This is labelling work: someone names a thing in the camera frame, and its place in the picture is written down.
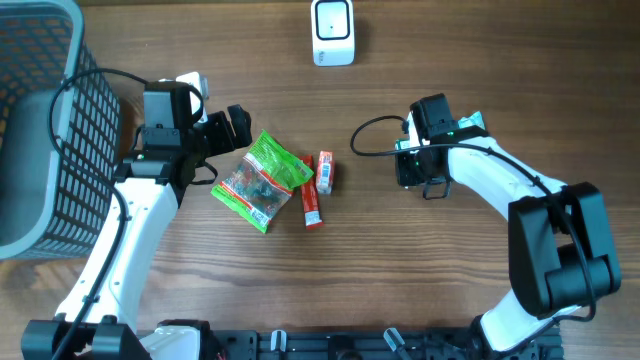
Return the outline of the light blue wet wipes pack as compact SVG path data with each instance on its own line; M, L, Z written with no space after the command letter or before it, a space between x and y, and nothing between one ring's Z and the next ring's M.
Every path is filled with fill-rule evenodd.
M469 127L479 127L482 130L486 129L486 125L485 125L482 113L480 111L476 111L467 117L462 117L458 121L458 127L460 129L469 128Z

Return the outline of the green snack bag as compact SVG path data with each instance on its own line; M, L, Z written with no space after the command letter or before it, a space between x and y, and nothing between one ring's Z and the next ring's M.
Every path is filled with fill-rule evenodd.
M236 169L211 195L262 233L314 172L263 130Z

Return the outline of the orange red small box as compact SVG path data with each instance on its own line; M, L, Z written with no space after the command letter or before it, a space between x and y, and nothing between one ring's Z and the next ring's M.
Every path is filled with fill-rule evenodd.
M330 194L332 192L334 172L333 153L321 151L316 172L316 189L319 194Z

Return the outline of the red stick packet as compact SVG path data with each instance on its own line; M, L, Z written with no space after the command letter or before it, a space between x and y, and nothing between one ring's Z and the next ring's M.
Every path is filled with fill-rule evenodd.
M322 226L314 172L311 172L311 177L300 187L300 190L306 229L311 230Z

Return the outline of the green white gum box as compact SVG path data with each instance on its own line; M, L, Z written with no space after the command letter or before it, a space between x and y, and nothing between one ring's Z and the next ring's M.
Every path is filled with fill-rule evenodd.
M395 148L397 150L403 150L410 147L411 147L410 141L407 139L398 139L395 144Z

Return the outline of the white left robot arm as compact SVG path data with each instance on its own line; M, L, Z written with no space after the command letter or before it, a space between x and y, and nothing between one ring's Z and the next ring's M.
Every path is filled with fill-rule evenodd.
M198 89L182 82L145 87L143 145L118 165L108 188L110 210L81 277L48 321L27 325L27 359L214 359L219 344L206 321L167 320L136 334L140 297L157 246L179 209L195 170L207 158L247 147L251 117L241 106L193 110Z

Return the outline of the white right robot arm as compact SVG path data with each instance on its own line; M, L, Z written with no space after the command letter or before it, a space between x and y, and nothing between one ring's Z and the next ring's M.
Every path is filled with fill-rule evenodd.
M622 274L601 192L567 185L504 151L482 120L455 120L443 94L414 102L396 143L404 187L464 185L508 222L510 291L449 340L471 359L499 359L538 342L562 320L579 320L615 293Z

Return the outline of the white barcode scanner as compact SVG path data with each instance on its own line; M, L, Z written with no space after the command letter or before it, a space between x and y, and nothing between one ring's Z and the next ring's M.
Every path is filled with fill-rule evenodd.
M319 67L355 60L354 8L351 0L313 0L310 6L313 61Z

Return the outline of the dark grey plastic basket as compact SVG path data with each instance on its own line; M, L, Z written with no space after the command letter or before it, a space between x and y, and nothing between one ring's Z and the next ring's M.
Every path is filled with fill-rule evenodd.
M84 29L73 1L1 4L3 259L84 257L107 217L110 192L72 167L111 177L122 129Z

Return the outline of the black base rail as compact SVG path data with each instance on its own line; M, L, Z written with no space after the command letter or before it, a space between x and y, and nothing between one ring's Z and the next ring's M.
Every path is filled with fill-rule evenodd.
M519 359L563 360L565 352L557 327L518 348L494 351L479 332L469 328L429 328L399 332L286 332L215 330L211 334L213 360L340 360L340 359Z

